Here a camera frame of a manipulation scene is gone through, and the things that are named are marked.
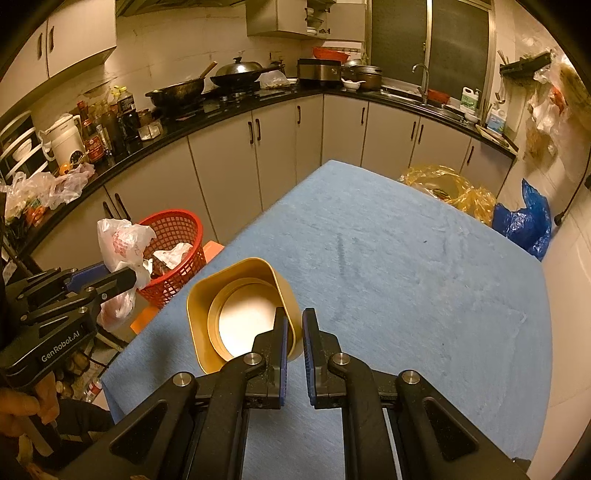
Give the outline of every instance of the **plate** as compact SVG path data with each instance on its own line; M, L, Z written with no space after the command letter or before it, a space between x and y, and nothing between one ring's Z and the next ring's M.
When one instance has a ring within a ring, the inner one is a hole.
M250 352L259 333L273 330L275 309L281 306L277 288L260 278L230 282L207 315L207 333L217 354L227 362Z

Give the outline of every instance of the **red bowl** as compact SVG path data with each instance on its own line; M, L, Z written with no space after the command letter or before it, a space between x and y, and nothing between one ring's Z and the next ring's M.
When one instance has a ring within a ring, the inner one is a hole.
M345 63L349 58L349 55L346 53L323 47L314 47L312 52L314 57L319 60L338 60L341 63Z

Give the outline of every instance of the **pot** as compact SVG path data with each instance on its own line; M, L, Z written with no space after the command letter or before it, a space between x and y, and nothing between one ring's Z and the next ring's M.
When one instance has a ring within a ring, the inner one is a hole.
M361 90L375 90L382 88L382 74L381 73L361 73L357 72L355 79L362 83L359 88Z
M258 80L261 73L281 70L282 65L274 64L263 68L257 61L242 61L242 57L235 57L234 63L220 67L211 81L218 87L241 88L248 87Z
M203 93L205 77L216 65L217 62L213 61L196 79L153 90L146 93L146 97L150 97L155 107L166 110L178 109L196 103Z

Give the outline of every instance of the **range hood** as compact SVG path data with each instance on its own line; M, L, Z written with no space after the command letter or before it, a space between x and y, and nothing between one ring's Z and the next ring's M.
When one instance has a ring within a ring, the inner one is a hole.
M146 14L159 10L191 7L230 7L245 0L115 0L118 17Z

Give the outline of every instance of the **blue plastic bag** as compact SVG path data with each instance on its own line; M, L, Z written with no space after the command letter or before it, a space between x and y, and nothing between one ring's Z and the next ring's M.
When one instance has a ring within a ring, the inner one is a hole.
M521 193L525 208L512 212L502 203L497 203L492 217L492 227L542 261L552 233L548 200L525 179L521 181Z

